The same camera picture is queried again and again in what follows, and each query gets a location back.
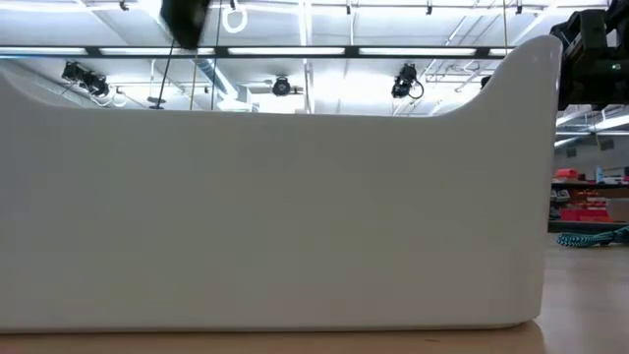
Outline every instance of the ceiling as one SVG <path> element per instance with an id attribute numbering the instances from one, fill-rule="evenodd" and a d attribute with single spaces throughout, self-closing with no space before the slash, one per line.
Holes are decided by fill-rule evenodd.
<path id="1" fill-rule="evenodd" d="M 229 0 L 213 0 L 202 45 L 518 45 L 548 33 L 573 11 L 604 8 L 606 0 L 240 0 L 231 13 Z M 427 4 L 432 13 L 427 15 Z M 160 0 L 127 0 L 129 11 L 108 0 L 0 0 L 0 45 L 165 46 L 171 36 L 159 19 Z M 516 14 L 516 6 L 523 6 Z M 347 5 L 351 5 L 348 15 Z M 61 79 L 63 58 L 10 59 L 48 81 L 67 88 Z M 81 59 L 81 65 L 107 77 L 108 84 L 128 98 L 123 108 L 147 109 L 157 96 L 167 60 Z M 414 63 L 426 94 L 415 101 L 393 99 L 393 78 L 405 63 Z M 320 114 L 376 114 L 430 116 L 454 109 L 476 95 L 482 76 L 490 75 L 499 60 L 403 59 L 217 59 L 216 67 L 237 88 L 249 88 L 249 103 L 260 111 L 292 113 L 310 109 Z M 173 59 L 168 66 L 163 98 L 165 109 L 234 109 L 212 94 L 212 80 L 190 59 Z M 275 97 L 270 83 L 286 76 L 305 94 Z M 78 87 L 70 91 L 86 96 Z M 99 101 L 114 107 L 121 102 Z M 560 116 L 586 112 L 570 107 Z M 586 124 L 574 114 L 560 129 Z"/>

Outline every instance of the concrete floor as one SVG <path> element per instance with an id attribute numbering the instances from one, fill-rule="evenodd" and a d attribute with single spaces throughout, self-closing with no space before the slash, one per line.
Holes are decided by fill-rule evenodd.
<path id="1" fill-rule="evenodd" d="M 0 336 L 1 354 L 627 353 L 629 247 L 548 238 L 542 315 L 510 329 L 379 333 Z"/>

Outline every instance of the wall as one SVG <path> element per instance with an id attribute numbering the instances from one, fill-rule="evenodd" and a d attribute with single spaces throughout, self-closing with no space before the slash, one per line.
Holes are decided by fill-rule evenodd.
<path id="1" fill-rule="evenodd" d="M 629 166 L 629 137 L 614 137 L 614 149 L 601 151 L 597 145 L 576 145 L 577 156 L 568 158 L 566 147 L 556 151 L 554 169 L 576 168 L 585 173 L 589 180 L 595 179 L 597 166 L 603 169 Z"/>

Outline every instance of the ceiling-mounted camera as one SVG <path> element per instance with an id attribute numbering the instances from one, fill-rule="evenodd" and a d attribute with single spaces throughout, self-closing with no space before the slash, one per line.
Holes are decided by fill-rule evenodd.
<path id="1" fill-rule="evenodd" d="M 275 84 L 273 85 L 272 92 L 273 94 L 277 96 L 288 95 L 291 92 L 291 85 L 288 83 L 288 78 L 286 77 L 277 78 L 277 80 L 275 81 Z"/>
<path id="2" fill-rule="evenodd" d="M 66 63 L 61 78 L 72 84 L 79 84 L 80 88 L 86 89 L 94 97 L 104 97 L 109 94 L 107 78 L 83 68 L 79 63 Z"/>
<path id="3" fill-rule="evenodd" d="M 422 89 L 422 94 L 419 96 L 411 96 L 411 90 L 414 86 L 419 86 Z M 395 77 L 395 84 L 391 90 L 393 98 L 403 98 L 409 96 L 414 99 L 419 99 L 424 95 L 424 86 L 417 80 L 417 69 L 415 64 L 404 64 L 400 74 Z"/>

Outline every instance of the ceiling light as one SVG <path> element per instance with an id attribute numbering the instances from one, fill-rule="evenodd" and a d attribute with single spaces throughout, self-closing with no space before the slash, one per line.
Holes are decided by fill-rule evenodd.
<path id="1" fill-rule="evenodd" d="M 228 48 L 232 55 L 343 55 L 345 48 L 338 47 L 250 47 Z"/>
<path id="2" fill-rule="evenodd" d="M 513 48 L 494 48 L 489 50 L 489 56 L 505 56 L 513 51 Z"/>
<path id="3" fill-rule="evenodd" d="M 80 47 L 5 47 L 0 46 L 0 54 L 11 55 L 87 55 Z"/>
<path id="4" fill-rule="evenodd" d="M 608 132 L 598 132 L 597 133 L 600 136 L 605 136 L 605 137 L 622 137 L 622 136 L 629 136 L 629 132 L 614 132 L 614 131 L 608 131 Z"/>
<path id="5" fill-rule="evenodd" d="M 555 125 L 558 127 L 566 122 L 568 122 L 569 120 L 571 120 L 572 118 L 568 118 L 568 117 L 561 117 L 561 118 L 557 118 Z"/>
<path id="6" fill-rule="evenodd" d="M 100 48 L 100 52 L 103 55 L 169 55 L 170 48 Z M 195 54 L 195 51 L 190 51 L 183 48 L 174 48 L 173 55 L 186 55 Z M 200 48 L 197 51 L 198 55 L 212 55 L 214 54 L 214 48 Z"/>
<path id="7" fill-rule="evenodd" d="M 566 144 L 569 144 L 569 143 L 572 143 L 572 142 L 576 141 L 577 139 L 579 139 L 579 138 L 570 138 L 570 139 L 554 142 L 554 147 L 555 148 L 562 147 L 562 146 L 564 146 Z"/>
<path id="8" fill-rule="evenodd" d="M 619 127 L 625 124 L 629 124 L 629 115 L 620 117 L 607 118 L 600 123 L 590 127 L 591 132 L 601 131 L 605 129 Z"/>
<path id="9" fill-rule="evenodd" d="M 218 109 L 232 112 L 251 112 L 252 105 L 247 102 L 241 102 L 236 99 L 223 99 L 216 103 Z"/>
<path id="10" fill-rule="evenodd" d="M 566 137 L 582 137 L 582 136 L 588 136 L 589 134 L 591 134 L 590 132 L 556 132 L 555 135 L 557 136 L 566 136 Z"/>
<path id="11" fill-rule="evenodd" d="M 474 48 L 360 48 L 361 55 L 472 56 Z"/>

